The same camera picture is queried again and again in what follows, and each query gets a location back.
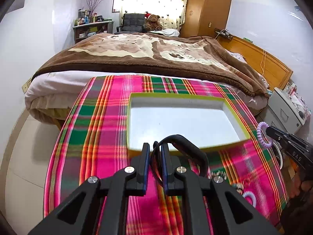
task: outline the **plaid tablecloth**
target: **plaid tablecloth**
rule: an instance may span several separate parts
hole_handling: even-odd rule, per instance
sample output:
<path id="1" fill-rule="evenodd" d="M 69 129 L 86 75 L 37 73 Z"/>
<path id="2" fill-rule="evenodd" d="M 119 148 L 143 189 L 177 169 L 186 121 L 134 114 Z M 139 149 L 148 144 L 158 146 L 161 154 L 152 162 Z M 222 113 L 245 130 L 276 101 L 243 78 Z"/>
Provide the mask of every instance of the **plaid tablecloth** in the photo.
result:
<path id="1" fill-rule="evenodd" d="M 256 195 L 257 210 L 273 225 L 279 222 L 287 201 L 282 175 L 275 157 L 258 144 L 257 122 L 239 97 L 218 84 L 135 75 L 92 78 L 80 93 L 48 166 L 45 216 L 88 177 L 112 176 L 128 166 L 126 116 L 132 92 L 205 95 L 227 100 L 251 139 L 241 147 L 209 153 L 209 169 L 225 171 L 229 183 L 245 182 L 245 190 Z M 192 163 L 183 158 L 181 162 L 196 171 Z M 151 173 L 146 196 L 129 199 L 127 233 L 183 234 L 180 197 L 165 197 Z"/>

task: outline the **red hat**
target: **red hat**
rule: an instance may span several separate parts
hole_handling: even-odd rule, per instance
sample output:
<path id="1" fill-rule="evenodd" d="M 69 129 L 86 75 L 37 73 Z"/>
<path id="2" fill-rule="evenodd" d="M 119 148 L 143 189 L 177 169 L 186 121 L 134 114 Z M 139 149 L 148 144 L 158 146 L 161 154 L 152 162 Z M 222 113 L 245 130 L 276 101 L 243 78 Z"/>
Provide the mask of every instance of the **red hat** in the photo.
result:
<path id="1" fill-rule="evenodd" d="M 148 19 L 150 17 L 151 13 L 146 13 L 145 14 L 145 19 Z"/>

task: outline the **teddy bear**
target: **teddy bear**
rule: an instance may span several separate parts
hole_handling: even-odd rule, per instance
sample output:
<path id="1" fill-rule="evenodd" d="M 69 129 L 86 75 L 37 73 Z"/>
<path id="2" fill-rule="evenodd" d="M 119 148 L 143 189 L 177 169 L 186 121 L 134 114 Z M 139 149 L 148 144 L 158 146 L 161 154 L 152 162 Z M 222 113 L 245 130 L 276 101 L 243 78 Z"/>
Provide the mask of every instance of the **teddy bear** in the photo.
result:
<path id="1" fill-rule="evenodd" d="M 163 27 L 159 23 L 159 18 L 160 16 L 146 13 L 145 14 L 145 19 L 147 20 L 146 22 L 146 30 L 149 31 L 161 31 Z"/>

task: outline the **wooden wardrobe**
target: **wooden wardrobe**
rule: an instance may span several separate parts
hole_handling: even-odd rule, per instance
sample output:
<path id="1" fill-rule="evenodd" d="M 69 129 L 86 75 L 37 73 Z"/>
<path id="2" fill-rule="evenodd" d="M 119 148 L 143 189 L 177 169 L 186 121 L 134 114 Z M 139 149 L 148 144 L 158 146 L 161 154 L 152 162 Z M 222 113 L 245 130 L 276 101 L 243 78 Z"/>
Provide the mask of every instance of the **wooden wardrobe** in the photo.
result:
<path id="1" fill-rule="evenodd" d="M 180 37 L 216 37 L 215 28 L 226 27 L 231 0 L 187 0 Z"/>

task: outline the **brown blanket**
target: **brown blanket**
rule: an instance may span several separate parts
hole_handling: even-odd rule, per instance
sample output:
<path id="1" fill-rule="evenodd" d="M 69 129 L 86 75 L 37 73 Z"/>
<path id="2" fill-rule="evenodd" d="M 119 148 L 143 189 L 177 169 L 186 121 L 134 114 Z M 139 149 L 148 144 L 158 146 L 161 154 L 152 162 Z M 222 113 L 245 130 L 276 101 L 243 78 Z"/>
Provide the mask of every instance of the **brown blanket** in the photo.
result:
<path id="1" fill-rule="evenodd" d="M 97 34 L 49 59 L 36 76 L 57 71 L 134 72 L 210 80 L 249 96 L 269 97 L 257 72 L 211 37 L 177 38 L 152 33 Z"/>

